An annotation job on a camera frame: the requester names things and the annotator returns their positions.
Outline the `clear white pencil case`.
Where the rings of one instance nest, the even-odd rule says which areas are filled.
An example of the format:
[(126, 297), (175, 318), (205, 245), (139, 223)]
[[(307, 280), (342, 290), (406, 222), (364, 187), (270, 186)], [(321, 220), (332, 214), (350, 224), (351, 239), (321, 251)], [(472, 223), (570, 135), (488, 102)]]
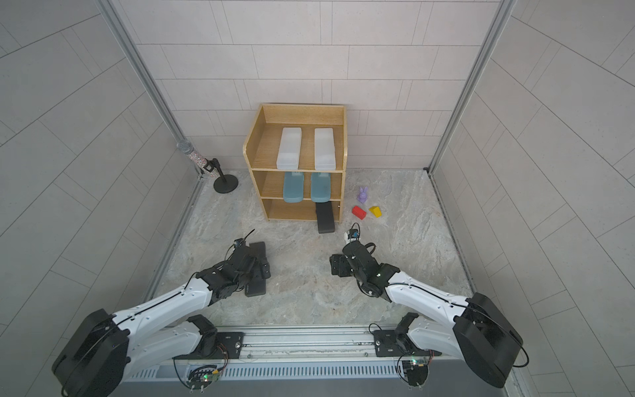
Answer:
[(314, 130), (314, 167), (319, 171), (336, 170), (335, 142), (332, 128)]
[(276, 160), (278, 170), (297, 170), (299, 168), (301, 142), (301, 127), (284, 127), (282, 129)]

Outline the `teal pencil case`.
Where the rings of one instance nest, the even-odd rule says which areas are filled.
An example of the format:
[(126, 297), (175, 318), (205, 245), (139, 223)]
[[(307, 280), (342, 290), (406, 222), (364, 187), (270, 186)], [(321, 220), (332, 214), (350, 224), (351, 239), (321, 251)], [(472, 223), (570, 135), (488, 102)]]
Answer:
[(283, 200), (286, 203), (300, 203), (304, 200), (304, 173), (284, 173)]
[(327, 203), (331, 199), (331, 174), (312, 173), (311, 200), (314, 203)]

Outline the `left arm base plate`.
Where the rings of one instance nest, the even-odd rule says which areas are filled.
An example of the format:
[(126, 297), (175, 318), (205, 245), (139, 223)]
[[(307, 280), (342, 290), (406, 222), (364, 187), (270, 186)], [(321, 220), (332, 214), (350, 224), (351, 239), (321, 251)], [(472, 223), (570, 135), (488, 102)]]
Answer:
[(244, 332), (218, 332), (214, 336), (203, 336), (195, 350), (189, 354), (189, 359), (238, 359), (244, 337)]

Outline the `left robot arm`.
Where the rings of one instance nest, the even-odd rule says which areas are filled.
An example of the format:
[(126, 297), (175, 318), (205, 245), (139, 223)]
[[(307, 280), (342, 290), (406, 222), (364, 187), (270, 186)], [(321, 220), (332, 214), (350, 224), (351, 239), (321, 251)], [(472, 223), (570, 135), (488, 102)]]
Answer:
[(61, 395), (108, 396), (122, 381), (169, 359), (237, 358), (243, 335), (218, 334), (200, 310), (240, 291), (263, 295), (270, 276), (266, 245), (238, 239), (231, 255), (184, 285), (114, 314), (89, 314), (52, 366)]

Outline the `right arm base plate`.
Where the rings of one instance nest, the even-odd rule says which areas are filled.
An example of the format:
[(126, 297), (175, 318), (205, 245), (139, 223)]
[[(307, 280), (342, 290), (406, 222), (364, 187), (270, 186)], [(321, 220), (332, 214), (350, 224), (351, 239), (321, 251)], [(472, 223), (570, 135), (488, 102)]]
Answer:
[(422, 350), (405, 335), (398, 335), (395, 330), (375, 329), (371, 332), (374, 338), (375, 355), (377, 357), (432, 357), (441, 356), (441, 352)]

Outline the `black pencil case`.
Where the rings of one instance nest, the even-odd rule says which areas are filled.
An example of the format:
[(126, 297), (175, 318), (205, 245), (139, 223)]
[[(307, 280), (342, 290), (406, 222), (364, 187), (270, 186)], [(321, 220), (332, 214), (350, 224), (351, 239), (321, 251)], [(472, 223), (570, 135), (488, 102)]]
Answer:
[(332, 210), (332, 202), (315, 203), (317, 229), (319, 234), (335, 232), (335, 219)]
[(271, 277), (271, 267), (266, 258), (264, 242), (251, 243), (248, 247), (249, 258), (252, 259), (251, 279), (245, 287), (246, 297), (266, 294), (266, 281)]

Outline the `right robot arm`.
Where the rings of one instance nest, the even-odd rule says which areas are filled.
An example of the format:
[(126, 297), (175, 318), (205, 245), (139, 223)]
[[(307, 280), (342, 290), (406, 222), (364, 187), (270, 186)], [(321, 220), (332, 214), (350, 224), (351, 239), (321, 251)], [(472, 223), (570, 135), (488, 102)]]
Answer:
[(427, 376), (418, 374), (416, 355), (441, 353), (463, 360), (485, 383), (503, 388), (524, 341), (494, 302), (481, 293), (468, 298), (431, 287), (379, 263), (374, 251), (375, 243), (351, 240), (330, 257), (330, 266), (334, 276), (355, 278), (364, 295), (411, 309), (394, 330), (399, 358), (410, 365), (405, 380), (422, 385)]

